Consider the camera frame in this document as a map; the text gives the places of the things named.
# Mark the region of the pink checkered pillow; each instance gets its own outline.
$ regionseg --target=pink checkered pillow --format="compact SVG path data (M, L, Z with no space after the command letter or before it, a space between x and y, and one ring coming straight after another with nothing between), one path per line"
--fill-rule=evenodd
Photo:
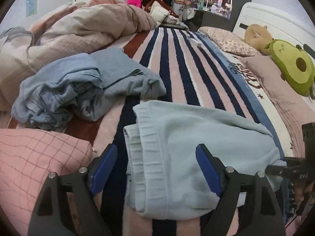
M89 142L66 134L0 129L0 206L22 236L47 175L73 173L91 157Z

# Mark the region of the gray fabric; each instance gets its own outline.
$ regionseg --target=gray fabric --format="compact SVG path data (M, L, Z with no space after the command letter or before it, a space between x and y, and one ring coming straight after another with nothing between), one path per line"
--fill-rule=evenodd
M43 67L20 85L12 116L29 127L62 131L73 113L97 121L119 95L157 99L166 94L160 77L122 49L66 57Z
M185 220L215 209L196 161L197 145L239 173L254 175L280 159L272 134L261 124L204 107L149 101L133 108L137 124L124 128L128 152L127 204L152 219ZM269 178L274 190L281 178ZM240 194L238 206L245 202Z

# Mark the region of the striped blanket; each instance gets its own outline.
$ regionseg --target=striped blanket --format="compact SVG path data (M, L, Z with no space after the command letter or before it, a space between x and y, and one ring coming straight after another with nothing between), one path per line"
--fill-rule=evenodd
M201 47L187 37L198 39ZM254 75L231 54L223 54L201 34L156 28L122 37L112 44L143 66L159 74L167 89L163 101L223 109L256 123L273 134L280 156L292 156L290 136L275 107ZM121 97L97 122L74 117L66 134L90 141L98 154L109 143L118 148L118 159L103 191L100 212L114 236L200 235L211 213L189 221L157 221L139 216L125 206L128 163L123 128L135 124L132 108L138 97ZM11 119L8 128L21 128ZM229 235L238 227L236 210Z

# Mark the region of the white headboard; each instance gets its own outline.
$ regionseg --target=white headboard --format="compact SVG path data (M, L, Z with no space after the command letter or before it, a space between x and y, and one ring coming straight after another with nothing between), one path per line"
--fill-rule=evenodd
M246 28L252 24L268 26L274 39L287 41L294 46L299 44L313 57L315 63L315 28L284 11L249 2L243 6L233 33L244 38Z

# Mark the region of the pillow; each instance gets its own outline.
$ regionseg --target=pillow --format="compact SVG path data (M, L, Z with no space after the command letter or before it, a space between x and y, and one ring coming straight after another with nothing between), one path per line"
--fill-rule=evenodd
M31 213L48 174L73 173L88 166L91 158L88 141L66 134L0 130L0 206L21 236L27 235Z
M294 157L305 157L302 125L315 122L315 112L291 86L281 79L281 71L268 56L239 58L259 79L275 105L292 140Z
M205 34L218 45L219 49L224 52L232 53L239 56L259 56L261 53L241 40L236 34L230 31L214 28L201 27L199 33Z
M170 15L170 12L155 1L152 4L150 15L157 22L157 26L159 26Z

